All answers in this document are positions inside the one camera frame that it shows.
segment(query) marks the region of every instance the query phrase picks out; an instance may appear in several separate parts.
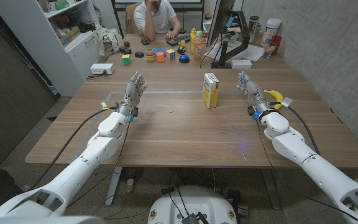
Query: power strip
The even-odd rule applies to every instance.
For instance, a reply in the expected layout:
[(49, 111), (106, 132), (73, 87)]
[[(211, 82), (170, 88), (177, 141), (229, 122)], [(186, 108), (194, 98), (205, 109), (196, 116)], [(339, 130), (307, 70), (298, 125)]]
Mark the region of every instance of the power strip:
[(106, 74), (112, 74), (115, 71), (113, 63), (94, 63), (91, 67), (91, 72), (94, 75), (102, 74), (106, 71)]

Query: chair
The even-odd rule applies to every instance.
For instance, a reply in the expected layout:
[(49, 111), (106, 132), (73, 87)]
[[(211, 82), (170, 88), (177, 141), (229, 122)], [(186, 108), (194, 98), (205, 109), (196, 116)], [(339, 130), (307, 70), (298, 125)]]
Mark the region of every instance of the chair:
[(128, 7), (126, 7), (125, 9), (125, 33), (126, 34), (138, 34), (139, 30), (135, 24), (135, 20), (134, 20), (134, 12), (135, 9), (138, 5), (142, 4), (140, 3), (135, 3), (132, 4)]

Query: wooden table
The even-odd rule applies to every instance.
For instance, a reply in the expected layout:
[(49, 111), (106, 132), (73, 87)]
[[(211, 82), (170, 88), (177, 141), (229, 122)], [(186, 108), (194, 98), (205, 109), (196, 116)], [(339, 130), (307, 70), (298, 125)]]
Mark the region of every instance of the wooden table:
[[(235, 88), (241, 70), (212, 70), (210, 63), (213, 59), (209, 57), (205, 58), (200, 69), (201, 61), (193, 60), (191, 54), (189, 63), (180, 63), (179, 55), (175, 60), (163, 63), (148, 62), (145, 57), (134, 57), (134, 53), (144, 52), (149, 47), (164, 50), (176, 50), (176, 47), (166, 44), (162, 35), (146, 46), (141, 44), (140, 38), (138, 34), (125, 36), (124, 40), (131, 43), (132, 64), (124, 65), (121, 54), (110, 56), (106, 63), (114, 63), (116, 71), (85, 82), (25, 161), (34, 164), (51, 162), (78, 125), (101, 109), (100, 102), (105, 101), (109, 106), (116, 101), (121, 102), (126, 83), (135, 71), (139, 71), (149, 87), (138, 106), (139, 117), (129, 128), (119, 166), (268, 167), (256, 123), (247, 114), (249, 103), (246, 96)], [(190, 43), (187, 43), (186, 50), (189, 49)], [(261, 57), (252, 63), (252, 69), (246, 72), (261, 88), (278, 90), (294, 100), (291, 106), (310, 127), (321, 155), (340, 169), (358, 169), (358, 140), (299, 72), (292, 70), (279, 55), (269, 59)], [(210, 110), (201, 99), (206, 72), (213, 72), (221, 82), (218, 107)], [(308, 139), (305, 129), (294, 115), (286, 108), (280, 111)], [(68, 164), (78, 156), (97, 131), (98, 124), (108, 115), (109, 112), (104, 112), (94, 123), (91, 120), (85, 124), (57, 164)], [(276, 153), (264, 136), (263, 140), (275, 167), (296, 167)], [(105, 164), (115, 163), (118, 152)]]

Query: banana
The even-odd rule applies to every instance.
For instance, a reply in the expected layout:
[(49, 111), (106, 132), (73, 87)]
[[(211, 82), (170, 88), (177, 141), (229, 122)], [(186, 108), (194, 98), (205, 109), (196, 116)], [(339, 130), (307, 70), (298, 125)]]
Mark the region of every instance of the banana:
[[(270, 95), (272, 95), (274, 98), (276, 98), (277, 102), (282, 102), (284, 100), (283, 95), (276, 90), (264, 90), (264, 93), (268, 93)], [(282, 107), (282, 105), (274, 105), (274, 108), (276, 110), (280, 109)]]

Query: white bookshelf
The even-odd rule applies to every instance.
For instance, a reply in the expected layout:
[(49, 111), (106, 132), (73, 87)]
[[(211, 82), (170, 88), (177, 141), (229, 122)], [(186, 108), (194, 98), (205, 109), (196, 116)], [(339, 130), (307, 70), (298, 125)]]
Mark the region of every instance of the white bookshelf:
[[(101, 26), (92, 0), (49, 12), (41, 5), (36, 0), (0, 0), (0, 15), (57, 91), (62, 96), (73, 96), (91, 74), (92, 64), (101, 60), (97, 35)], [(81, 33), (63, 47), (50, 23), (54, 16), (73, 8), (79, 10), (81, 21), (94, 22), (96, 30)]]

